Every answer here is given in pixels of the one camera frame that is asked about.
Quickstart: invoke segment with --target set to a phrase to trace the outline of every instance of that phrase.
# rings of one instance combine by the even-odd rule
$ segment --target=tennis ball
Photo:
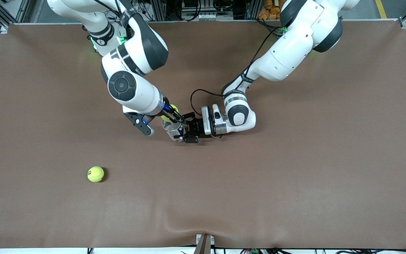
[[[170,104],[170,106],[171,106],[172,108],[174,108],[174,109],[176,110],[176,112],[179,113],[178,108],[177,108],[175,105]],[[161,118],[162,118],[162,120],[164,120],[164,121],[166,121],[166,122],[172,122],[172,121],[171,121],[168,117],[166,117],[166,116],[161,116]]]
[[[92,183],[97,183],[103,179],[104,170],[101,167],[93,167],[87,172],[87,178]]]

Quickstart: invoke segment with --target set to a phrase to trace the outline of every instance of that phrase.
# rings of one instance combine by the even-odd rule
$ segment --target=brown mat
[[[155,24],[166,66],[147,79],[182,113],[218,92],[267,31]],[[248,91],[258,122],[198,145],[130,125],[80,26],[0,37],[0,247],[406,248],[406,30],[344,22],[341,42]],[[265,45],[268,48],[273,39]],[[195,105],[218,102],[197,94]],[[90,183],[87,169],[107,169]]]

